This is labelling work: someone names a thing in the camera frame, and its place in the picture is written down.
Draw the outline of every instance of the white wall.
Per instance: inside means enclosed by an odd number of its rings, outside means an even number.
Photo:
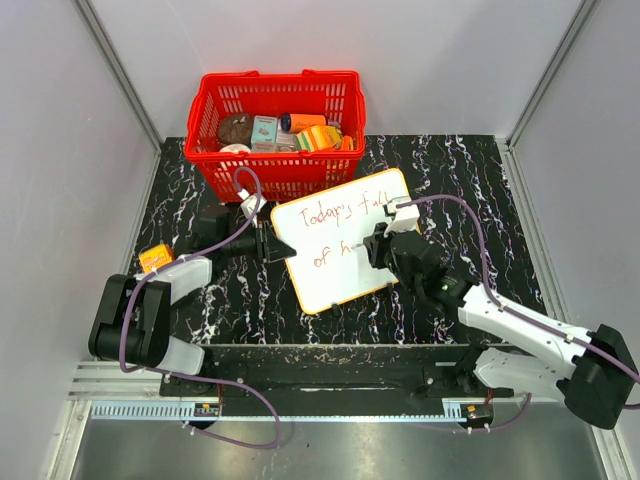
[[[516,149],[574,320],[640,365],[638,24],[637,0],[601,2]],[[640,412],[620,422],[640,472]]]
[[[163,136],[205,73],[353,69],[367,133],[506,136],[580,0],[93,0]]]
[[[33,480],[154,151],[72,2],[3,5],[0,65],[0,476]]]

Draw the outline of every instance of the orange bottle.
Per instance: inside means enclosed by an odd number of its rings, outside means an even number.
[[[304,115],[300,113],[285,113],[280,119],[282,131],[286,133],[300,133],[309,127],[316,125],[325,126],[327,117],[324,115]]]

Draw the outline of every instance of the red basket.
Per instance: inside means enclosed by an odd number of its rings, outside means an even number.
[[[280,117],[283,113],[324,114],[340,123],[354,150],[295,153],[220,153],[218,125],[232,113]],[[367,115],[360,77],[351,71],[261,75],[257,71],[205,75],[191,105],[184,153],[223,202],[239,202],[233,186],[238,167],[253,169],[268,200],[288,201],[353,179],[364,155]],[[255,192],[251,176],[239,182]]]

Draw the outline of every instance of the black marble surface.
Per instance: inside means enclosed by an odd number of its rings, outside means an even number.
[[[183,154],[184,139],[168,139],[132,258],[158,243],[183,253],[198,209],[215,202],[213,190]],[[544,312],[515,205],[491,136],[369,136],[356,177],[398,167],[411,196],[448,193],[480,217],[487,239],[490,282],[501,294]],[[423,235],[442,244],[451,266],[479,278],[480,254],[471,219],[456,205],[421,207]],[[341,313],[307,315],[299,307],[284,263],[233,259],[211,285],[181,302],[172,334],[202,344],[429,344],[496,341],[439,318],[397,286],[341,306]]]

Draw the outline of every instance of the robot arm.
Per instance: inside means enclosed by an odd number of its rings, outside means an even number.
[[[462,324],[491,333],[532,356],[495,348],[470,350],[469,374],[490,388],[511,388],[558,401],[584,421],[600,428],[615,426],[633,388],[633,380],[615,366],[576,343],[565,341],[505,311],[512,307],[534,320],[579,338],[616,357],[637,371],[629,350],[616,330],[601,325],[597,332],[559,322],[527,309],[496,292],[495,305],[483,285],[444,266],[442,247],[416,230],[418,208],[386,205],[390,223],[376,225],[363,240],[373,268],[388,268],[409,292],[440,314],[455,315]]]
[[[253,197],[245,200],[247,205],[242,204],[247,217],[256,208],[257,202]],[[198,251],[228,238],[230,217],[229,209],[224,205],[205,207],[198,216],[192,250]],[[211,283],[224,269],[228,258],[241,255],[251,255],[261,263],[271,263],[292,257],[296,251],[278,240],[267,222],[261,222],[213,254],[198,256],[188,262],[176,262],[158,273],[142,287],[136,299],[139,315],[127,333],[126,361],[170,372],[198,374],[205,351],[170,336],[170,307]],[[118,360],[125,310],[132,290],[144,276],[112,275],[107,280],[89,337],[92,355],[102,360]]]

